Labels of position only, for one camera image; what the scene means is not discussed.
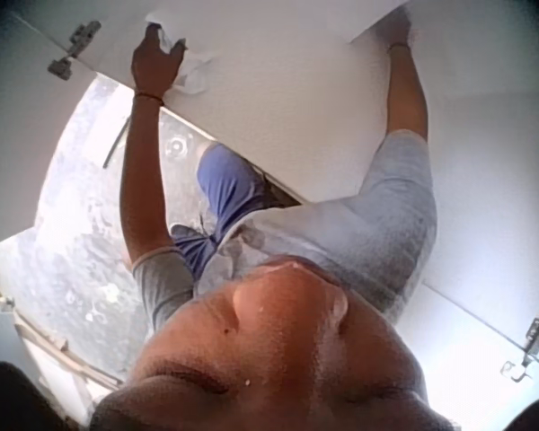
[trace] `floor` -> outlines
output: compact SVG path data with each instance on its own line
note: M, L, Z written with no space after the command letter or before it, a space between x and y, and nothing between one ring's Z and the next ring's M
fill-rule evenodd
M147 334L125 264L119 223L124 136L103 169L84 141L118 85L99 77L75 110L42 190L35 227L0 242L0 289L41 327L68 339L89 364L124 379ZM196 148L208 140L162 112L160 150L168 222L211 232L215 218L195 179Z

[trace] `white cabinet door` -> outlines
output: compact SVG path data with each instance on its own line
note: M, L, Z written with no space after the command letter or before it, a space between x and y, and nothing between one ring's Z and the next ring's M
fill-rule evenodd
M57 141L95 73L74 62L65 82L47 70L64 51L8 12L0 15L0 241L34 224Z
M503 429L539 400L539 363L521 383L502 375L507 361L520 364L521 349L424 285L397 330L420 361L429 404L463 431Z

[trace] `metal hinge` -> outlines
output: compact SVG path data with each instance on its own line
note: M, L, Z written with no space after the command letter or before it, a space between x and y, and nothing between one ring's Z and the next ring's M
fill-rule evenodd
M78 58L78 55L90 45L93 36L101 27L102 25L98 21L91 21L87 25L80 24L74 33L72 33L72 36L70 36L72 47L67 51L67 55L50 63L48 71L64 81L70 79L70 76L72 76L71 58Z
M527 367L536 360L539 354L539 319L533 320L527 331L526 338L528 342L521 365L515 365L511 361L507 361L501 368L501 373L516 383L531 379L527 374Z

